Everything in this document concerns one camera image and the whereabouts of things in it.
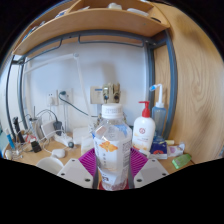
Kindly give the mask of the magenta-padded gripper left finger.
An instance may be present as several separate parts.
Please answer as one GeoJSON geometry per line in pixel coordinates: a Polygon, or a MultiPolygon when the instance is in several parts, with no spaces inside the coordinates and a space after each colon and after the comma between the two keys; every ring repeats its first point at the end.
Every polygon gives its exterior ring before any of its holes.
{"type": "Polygon", "coordinates": [[[98,171],[95,151],[86,152],[79,159],[71,158],[58,176],[84,188],[98,187],[98,171]]]}

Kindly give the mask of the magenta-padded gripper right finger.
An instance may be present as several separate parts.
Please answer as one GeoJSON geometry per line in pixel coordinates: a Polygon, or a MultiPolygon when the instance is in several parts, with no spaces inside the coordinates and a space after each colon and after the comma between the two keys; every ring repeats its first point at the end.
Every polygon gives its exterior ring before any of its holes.
{"type": "Polygon", "coordinates": [[[169,173],[157,159],[148,159],[134,148],[130,152],[128,187],[140,188],[168,176],[169,173]]]}

